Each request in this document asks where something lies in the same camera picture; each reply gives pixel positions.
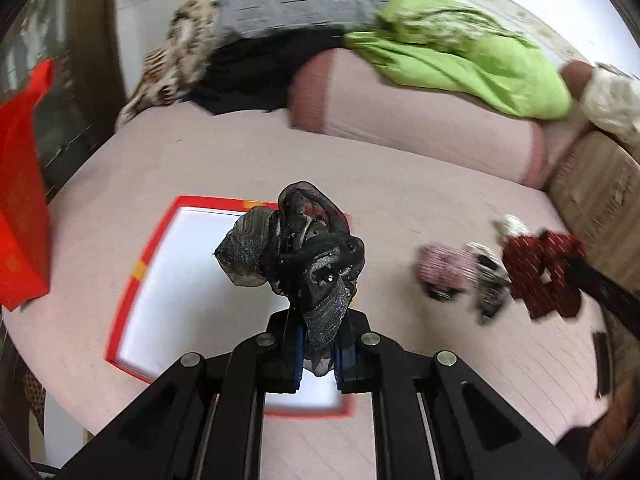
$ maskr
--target red patterned cloth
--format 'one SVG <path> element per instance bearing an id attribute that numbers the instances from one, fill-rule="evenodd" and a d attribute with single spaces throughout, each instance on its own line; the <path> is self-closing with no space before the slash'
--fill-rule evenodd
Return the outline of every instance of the red patterned cloth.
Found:
<path id="1" fill-rule="evenodd" d="M 431 244 L 420 249 L 418 277 L 440 290 L 469 292 L 478 283 L 478 262 L 471 251 Z"/>
<path id="2" fill-rule="evenodd" d="M 539 237 L 510 238 L 502 253 L 502 262 L 511 279 L 511 295 L 522 298 L 531 319 L 546 316 L 557 310 L 562 317 L 575 317 L 580 310 L 580 290 L 564 281 L 567 260 L 584 258 L 583 243 L 571 235 L 557 235 L 551 231 Z M 540 277 L 545 269 L 550 281 Z"/>

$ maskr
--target pink patterned cloth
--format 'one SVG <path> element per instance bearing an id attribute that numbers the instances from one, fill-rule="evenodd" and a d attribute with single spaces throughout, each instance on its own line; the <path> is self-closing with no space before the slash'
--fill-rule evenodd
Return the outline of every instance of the pink patterned cloth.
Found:
<path id="1" fill-rule="evenodd" d="M 442 244 L 420 248 L 418 277 L 441 290 L 474 290 L 478 284 L 478 261 L 471 251 Z"/>

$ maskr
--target red box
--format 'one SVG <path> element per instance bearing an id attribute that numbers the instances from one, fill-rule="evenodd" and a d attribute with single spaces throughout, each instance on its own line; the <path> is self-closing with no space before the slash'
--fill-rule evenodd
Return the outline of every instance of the red box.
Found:
<path id="1" fill-rule="evenodd" d="M 0 105 L 0 304 L 9 311 L 49 292 L 49 211 L 33 111 L 51 78 L 46 60 L 23 92 Z"/>

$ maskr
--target pink pillow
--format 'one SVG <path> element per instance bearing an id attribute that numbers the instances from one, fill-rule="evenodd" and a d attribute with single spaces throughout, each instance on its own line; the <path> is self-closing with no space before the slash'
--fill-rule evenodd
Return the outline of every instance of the pink pillow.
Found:
<path id="1" fill-rule="evenodd" d="M 548 173 L 539 124 L 465 94 L 395 86 L 357 54 L 325 51 L 289 91 L 291 126 L 426 155 L 539 189 Z"/>
<path id="2" fill-rule="evenodd" d="M 595 129 L 580 108 L 580 96 L 591 79 L 593 66 L 574 60 L 560 69 L 560 75 L 574 98 L 569 115 L 561 121 L 542 121 L 540 124 L 546 140 L 546 167 L 542 171 L 545 187 L 556 174 L 556 169 L 582 136 Z"/>

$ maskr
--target leopard print fabric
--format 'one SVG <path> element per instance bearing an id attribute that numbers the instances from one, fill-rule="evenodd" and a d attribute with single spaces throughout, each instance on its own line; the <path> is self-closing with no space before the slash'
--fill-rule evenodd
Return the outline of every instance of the leopard print fabric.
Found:
<path id="1" fill-rule="evenodd" d="M 27 398 L 31 412 L 38 421 L 40 431 L 44 433 L 44 398 L 46 391 L 36 379 L 31 370 L 27 370 L 22 377 L 24 396 Z"/>
<path id="2" fill-rule="evenodd" d="M 143 110 L 183 97 L 207 69 L 215 48 L 218 0 L 187 0 L 174 13 L 164 45 L 145 57 L 142 78 L 120 111 L 116 131 Z"/>

